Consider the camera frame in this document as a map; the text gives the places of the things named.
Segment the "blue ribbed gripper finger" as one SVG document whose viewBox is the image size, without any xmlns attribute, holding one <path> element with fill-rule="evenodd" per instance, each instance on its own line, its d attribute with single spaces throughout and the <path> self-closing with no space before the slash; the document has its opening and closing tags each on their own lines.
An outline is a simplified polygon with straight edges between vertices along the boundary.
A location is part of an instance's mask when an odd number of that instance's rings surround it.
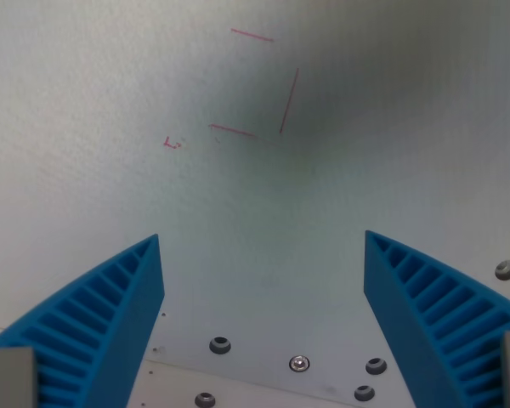
<svg viewBox="0 0 510 408">
<path fill-rule="evenodd" d="M 34 352 L 40 407 L 124 407 L 164 296 L 151 235 L 22 315 L 0 333 L 0 349 Z"/>
<path fill-rule="evenodd" d="M 510 300 L 373 231 L 364 294 L 417 407 L 503 407 Z"/>
</svg>

